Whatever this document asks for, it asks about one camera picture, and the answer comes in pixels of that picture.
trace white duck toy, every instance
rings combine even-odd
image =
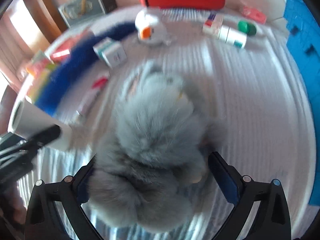
[[[162,12],[157,8],[145,8],[136,17],[138,38],[147,45],[170,45],[171,38],[161,22]]]

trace green cap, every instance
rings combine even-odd
[[[238,30],[246,33],[248,36],[253,36],[257,33],[257,28],[252,23],[245,21],[240,21],[238,23]]]

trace gray plush toy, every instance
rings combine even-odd
[[[195,85],[148,62],[116,100],[89,182],[91,207],[112,227],[161,233],[182,225],[193,210],[178,189],[207,173],[199,146],[224,135]]]

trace orange beak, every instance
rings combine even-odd
[[[140,31],[140,38],[142,40],[149,39],[151,36],[151,27],[145,27]]]

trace pink box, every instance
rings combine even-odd
[[[243,6],[240,9],[241,14],[248,18],[248,19],[252,19],[258,23],[262,23],[265,24],[267,17],[264,13],[262,13],[261,11],[257,10],[256,8],[253,7],[249,7],[249,6]]]

